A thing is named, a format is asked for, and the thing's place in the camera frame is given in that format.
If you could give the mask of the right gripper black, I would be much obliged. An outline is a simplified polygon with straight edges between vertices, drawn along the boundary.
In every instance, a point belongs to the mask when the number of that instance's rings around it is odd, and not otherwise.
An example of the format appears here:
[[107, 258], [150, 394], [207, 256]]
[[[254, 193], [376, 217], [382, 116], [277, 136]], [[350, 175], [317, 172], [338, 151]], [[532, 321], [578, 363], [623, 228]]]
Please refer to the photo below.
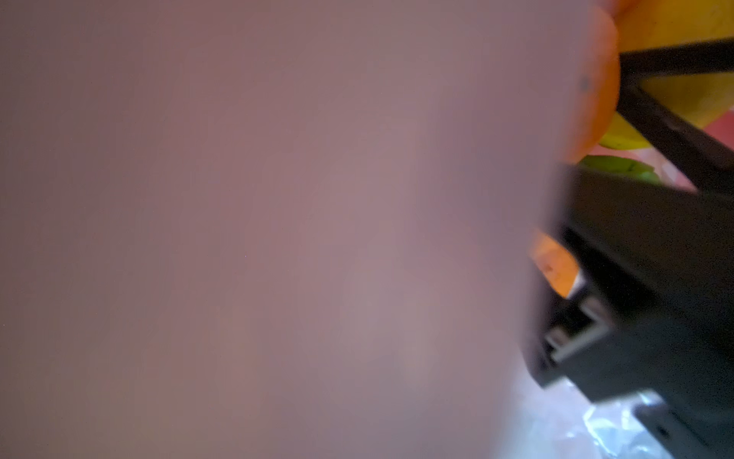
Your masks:
[[733, 71], [733, 39], [620, 55], [617, 113], [702, 192], [568, 166], [548, 232], [584, 277], [542, 288], [524, 358], [541, 386], [569, 379], [592, 402], [651, 390], [634, 413], [676, 458], [733, 454], [733, 150], [641, 88]]

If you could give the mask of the pink plastic bag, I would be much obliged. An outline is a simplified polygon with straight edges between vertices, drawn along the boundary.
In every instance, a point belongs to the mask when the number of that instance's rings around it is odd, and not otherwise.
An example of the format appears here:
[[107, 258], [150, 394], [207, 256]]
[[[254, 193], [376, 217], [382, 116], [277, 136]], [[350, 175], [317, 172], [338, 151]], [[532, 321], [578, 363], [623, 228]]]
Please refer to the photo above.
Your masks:
[[5, 458], [491, 458], [590, 1], [5, 1]]

